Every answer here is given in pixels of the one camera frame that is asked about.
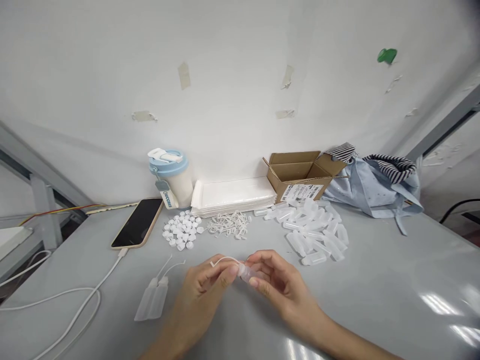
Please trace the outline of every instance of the blue cloth bag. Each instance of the blue cloth bag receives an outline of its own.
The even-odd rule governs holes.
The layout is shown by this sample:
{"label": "blue cloth bag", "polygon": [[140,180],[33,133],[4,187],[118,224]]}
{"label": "blue cloth bag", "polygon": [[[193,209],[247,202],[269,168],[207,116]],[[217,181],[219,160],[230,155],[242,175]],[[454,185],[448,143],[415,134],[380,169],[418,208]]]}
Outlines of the blue cloth bag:
{"label": "blue cloth bag", "polygon": [[[352,149],[345,155],[346,145]],[[400,232],[407,236],[401,218],[423,212],[416,166],[404,157],[370,155],[357,157],[355,148],[345,143],[326,152],[333,160],[348,165],[334,178],[322,198],[360,208],[372,218],[395,218]]]}

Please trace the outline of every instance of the black cable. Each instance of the black cable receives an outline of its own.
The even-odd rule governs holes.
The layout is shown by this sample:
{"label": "black cable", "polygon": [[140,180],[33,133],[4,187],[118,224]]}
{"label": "black cable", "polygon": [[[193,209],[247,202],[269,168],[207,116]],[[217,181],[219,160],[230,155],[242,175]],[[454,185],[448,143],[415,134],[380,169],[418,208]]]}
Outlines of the black cable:
{"label": "black cable", "polygon": [[447,212],[445,213],[445,215],[443,215],[443,217],[441,218],[441,220],[439,221],[440,224],[443,224],[445,222],[445,220],[447,220],[447,218],[449,217],[449,215],[452,213],[453,210],[455,210],[457,207],[459,207],[460,205],[462,204],[466,204],[466,203],[471,203],[471,202],[474,202],[474,201],[480,201],[480,199],[468,199],[468,200],[463,200],[463,201],[459,201],[457,202],[455,205],[453,205],[451,208],[449,208],[447,210]]}

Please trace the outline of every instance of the fingernail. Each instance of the fingernail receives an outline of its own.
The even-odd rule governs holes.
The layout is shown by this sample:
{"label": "fingernail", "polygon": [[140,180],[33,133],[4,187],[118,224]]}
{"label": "fingernail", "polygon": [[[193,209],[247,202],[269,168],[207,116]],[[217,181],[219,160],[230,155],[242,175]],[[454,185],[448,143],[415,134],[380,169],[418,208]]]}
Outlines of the fingernail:
{"label": "fingernail", "polygon": [[258,282],[257,279],[254,278],[254,277],[252,277],[248,283],[249,283],[253,288],[258,288],[258,287],[259,287],[259,282]]}
{"label": "fingernail", "polygon": [[239,266],[238,265],[230,266],[229,272],[230,272],[230,275],[237,275],[239,272]]}

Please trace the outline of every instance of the smartphone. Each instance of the smartphone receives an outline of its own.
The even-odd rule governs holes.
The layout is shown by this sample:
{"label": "smartphone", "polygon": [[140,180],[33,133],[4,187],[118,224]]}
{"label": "smartphone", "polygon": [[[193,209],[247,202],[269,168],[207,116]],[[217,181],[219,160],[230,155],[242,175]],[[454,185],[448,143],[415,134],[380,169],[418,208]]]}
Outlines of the smartphone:
{"label": "smartphone", "polygon": [[111,248],[139,248],[154,228],[164,203],[161,197],[141,200],[111,243]]}

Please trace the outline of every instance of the dropper bottle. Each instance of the dropper bottle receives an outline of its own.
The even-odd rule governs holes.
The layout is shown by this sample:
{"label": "dropper bottle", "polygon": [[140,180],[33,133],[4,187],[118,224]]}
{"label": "dropper bottle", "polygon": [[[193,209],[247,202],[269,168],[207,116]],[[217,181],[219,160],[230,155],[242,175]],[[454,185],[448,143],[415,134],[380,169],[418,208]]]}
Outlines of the dropper bottle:
{"label": "dropper bottle", "polygon": [[236,276],[239,277],[240,279],[242,279],[244,282],[248,283],[250,281],[250,279],[253,278],[253,277],[263,279],[263,277],[258,272],[252,270],[251,267],[245,266],[240,261],[238,261],[236,258],[231,257],[231,256],[222,257],[215,264],[210,261],[211,267],[213,268],[215,265],[217,265],[223,259],[232,259],[232,260],[235,260],[238,263],[238,273],[236,274]]}

